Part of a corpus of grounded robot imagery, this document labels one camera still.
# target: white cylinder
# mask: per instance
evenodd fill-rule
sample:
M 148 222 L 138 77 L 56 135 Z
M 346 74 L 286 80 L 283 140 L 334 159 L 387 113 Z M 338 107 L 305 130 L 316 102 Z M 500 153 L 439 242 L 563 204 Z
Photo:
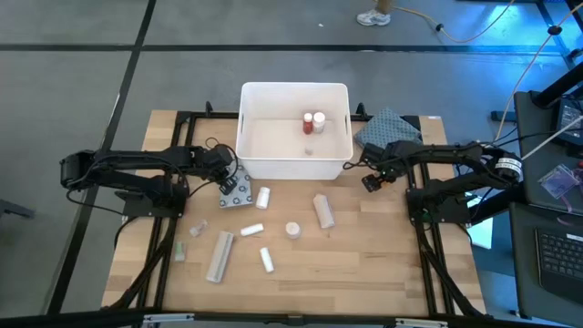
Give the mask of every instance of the white cylinder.
M 316 214 L 318 215 L 318 220 L 320 221 L 320 227 L 322 229 L 330 228 L 334 226 L 334 213 L 328 203 L 328 198 L 322 194 L 317 194 L 313 198 L 313 206 L 316 209 Z
M 267 247 L 260 249 L 259 253 L 261 254 L 261 260 L 263 261 L 265 271 L 267 273 L 273 272 L 273 262 L 271 261 L 270 252 L 267 250 Z
M 317 112 L 313 115 L 313 132 L 322 133 L 324 131 L 324 123 L 326 122 L 326 116 L 322 112 Z
M 255 202 L 255 206 L 258 209 L 265 210 L 267 209 L 267 205 L 270 203 L 270 189 L 267 187 L 261 187 L 259 189 L 259 195 L 257 195 L 257 202 Z
M 288 222 L 285 225 L 285 232 L 288 234 L 288 237 L 291 239 L 298 239 L 302 234 L 302 229 L 300 229 L 300 225 L 296 222 Z
M 252 235 L 253 233 L 257 233 L 257 232 L 261 232 L 261 231 L 263 231 L 263 224 L 257 223 L 257 224 L 253 224 L 252 226 L 249 226 L 247 228 L 241 229 L 240 235 L 245 237 L 245 236 L 249 236 L 249 235 Z

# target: gray fabric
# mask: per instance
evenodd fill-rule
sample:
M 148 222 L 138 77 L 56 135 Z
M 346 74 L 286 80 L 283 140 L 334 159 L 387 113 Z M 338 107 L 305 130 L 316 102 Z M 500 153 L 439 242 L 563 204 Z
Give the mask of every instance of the gray fabric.
M 387 143 L 397 140 L 421 143 L 421 132 L 405 122 L 391 109 L 385 108 L 354 135 L 354 140 L 363 148 L 367 143 L 384 148 Z
M 236 163 L 233 160 L 227 168 L 229 175 L 235 169 L 235 165 Z M 251 205 L 253 203 L 253 197 L 251 195 L 251 177 L 241 164 L 239 165 L 239 169 L 237 169 L 237 173 L 235 173 L 235 180 L 237 181 L 237 187 L 235 187 L 229 195 L 225 196 L 222 193 L 220 194 L 219 206 L 222 209 Z

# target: small white cap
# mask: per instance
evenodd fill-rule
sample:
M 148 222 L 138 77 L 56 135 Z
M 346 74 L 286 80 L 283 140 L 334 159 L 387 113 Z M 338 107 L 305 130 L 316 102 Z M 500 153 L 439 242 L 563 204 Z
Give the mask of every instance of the small white cap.
M 285 232 L 288 234 L 288 237 L 291 239 L 297 239 L 300 237 L 302 230 L 300 229 L 300 225 L 296 222 L 288 222 L 285 225 Z
M 322 112 L 317 112 L 313 115 L 314 123 L 323 123 L 326 120 L 326 116 Z

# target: keyboard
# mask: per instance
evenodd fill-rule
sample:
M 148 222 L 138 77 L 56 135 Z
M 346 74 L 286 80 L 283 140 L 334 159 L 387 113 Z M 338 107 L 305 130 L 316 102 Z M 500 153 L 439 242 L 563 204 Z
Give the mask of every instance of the keyboard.
M 536 229 L 540 285 L 583 304 L 583 236 Z

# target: gray concrete floor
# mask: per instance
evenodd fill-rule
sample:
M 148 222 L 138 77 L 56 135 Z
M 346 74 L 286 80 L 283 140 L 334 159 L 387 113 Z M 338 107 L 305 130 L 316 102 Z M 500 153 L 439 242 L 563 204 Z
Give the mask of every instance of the gray concrete floor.
M 0 43 L 131 44 L 147 2 L 5 0 L 0 2 Z M 444 22 L 460 38 L 487 26 L 503 8 L 455 0 L 396 3 Z M 403 12 L 394 12 L 388 27 L 357 25 L 354 15 L 372 6 L 367 0 L 159 1 L 146 43 L 452 44 L 423 19 Z M 555 20 L 568 11 L 564 4 L 547 7 Z M 472 44 L 534 46 L 546 30 L 534 5 L 519 4 Z M 572 19 L 564 35 L 568 46 L 581 46 Z M 125 52 L 0 53 L 0 199 L 36 210 L 34 220 L 9 215 L 0 220 L 0 317 L 44 310 L 77 210 L 58 184 L 58 161 L 98 147 L 128 57 Z M 143 53 L 114 148 L 140 147 L 152 109 L 202 110 L 209 100 L 218 111 L 236 110 L 240 87 L 248 81 L 341 82 L 349 88 L 352 108 L 363 102 L 371 114 L 389 107 L 400 114 L 438 115 L 450 142 L 489 140 L 497 128 L 489 112 L 503 109 L 530 59 L 448 53 Z M 520 90 L 543 88 L 566 71 L 559 56 L 541 56 Z M 110 190 L 101 190 L 97 203 L 121 206 Z M 118 217 L 94 210 L 64 311 L 99 307 L 118 226 Z M 488 311 L 509 319 L 503 306 L 511 305 L 491 295 L 494 279 L 480 275 Z

